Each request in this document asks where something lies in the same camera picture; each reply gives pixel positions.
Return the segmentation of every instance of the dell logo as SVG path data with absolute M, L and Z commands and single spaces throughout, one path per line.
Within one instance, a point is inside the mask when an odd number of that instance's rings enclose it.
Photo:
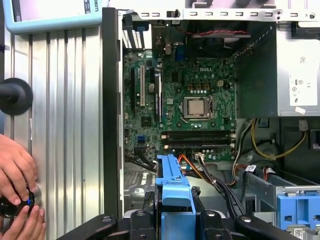
M 98 1 L 99 1 L 99 0 L 94 0 L 94 9 L 95 9 L 95 12 L 99 12 L 99 4 L 98 4 Z
M 200 72 L 212 72 L 211 67 L 200 67 Z

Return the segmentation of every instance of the cpu socket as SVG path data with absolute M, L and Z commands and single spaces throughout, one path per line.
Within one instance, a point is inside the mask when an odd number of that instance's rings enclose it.
M 183 114 L 181 119 L 185 119 L 185 122 L 212 117 L 212 97 L 185 97 L 181 104 Z

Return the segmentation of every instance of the screw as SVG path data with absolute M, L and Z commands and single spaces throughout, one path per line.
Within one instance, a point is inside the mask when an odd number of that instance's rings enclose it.
M 143 211 L 139 211 L 136 215 L 139 216 L 139 217 L 142 217 L 142 216 L 144 216 L 146 214 Z
M 251 220 L 249 217 L 247 217 L 247 216 L 242 216 L 242 217 L 241 217 L 241 220 L 244 221 L 245 223 L 251 223 L 251 221 L 252 221 L 252 220 Z
M 207 211 L 206 214 L 207 214 L 209 217 L 214 217 L 214 216 L 216 215 L 213 211 Z
M 110 222 L 112 219 L 108 216 L 105 216 L 103 219 L 102 219 L 102 222 Z

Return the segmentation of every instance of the power supply label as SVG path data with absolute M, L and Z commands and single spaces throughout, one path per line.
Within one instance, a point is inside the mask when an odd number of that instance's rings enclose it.
M 318 105 L 318 71 L 320 45 L 318 40 L 296 42 L 290 56 L 289 93 L 291 106 Z

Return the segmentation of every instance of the power connector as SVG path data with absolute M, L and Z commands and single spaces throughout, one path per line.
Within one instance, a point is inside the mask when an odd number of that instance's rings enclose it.
M 305 119 L 299 120 L 299 131 L 306 132 L 308 131 L 308 122 Z

